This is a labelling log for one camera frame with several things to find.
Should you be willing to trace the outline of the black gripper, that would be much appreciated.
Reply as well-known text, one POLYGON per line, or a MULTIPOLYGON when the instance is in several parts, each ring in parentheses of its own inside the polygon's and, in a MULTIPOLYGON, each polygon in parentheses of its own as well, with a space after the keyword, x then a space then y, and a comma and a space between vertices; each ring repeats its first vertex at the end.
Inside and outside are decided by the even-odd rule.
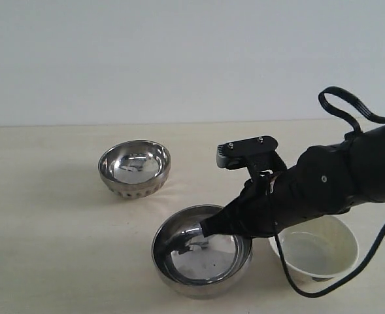
POLYGON ((297 163, 241 204, 238 196, 201 221, 204 236, 271 237, 324 215, 345 213, 354 197, 347 153, 338 146, 309 147, 297 163))

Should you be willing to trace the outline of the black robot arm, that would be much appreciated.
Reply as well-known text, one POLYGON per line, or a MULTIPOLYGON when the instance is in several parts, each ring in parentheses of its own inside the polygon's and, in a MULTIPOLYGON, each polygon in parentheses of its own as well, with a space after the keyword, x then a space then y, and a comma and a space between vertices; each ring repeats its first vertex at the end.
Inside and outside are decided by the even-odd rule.
POLYGON ((309 147, 292 167, 277 154, 268 135, 219 145, 218 167, 247 168, 241 193, 201 222, 206 236, 272 237, 285 228, 341 215, 364 203, 385 203, 385 119, 344 141, 309 147))

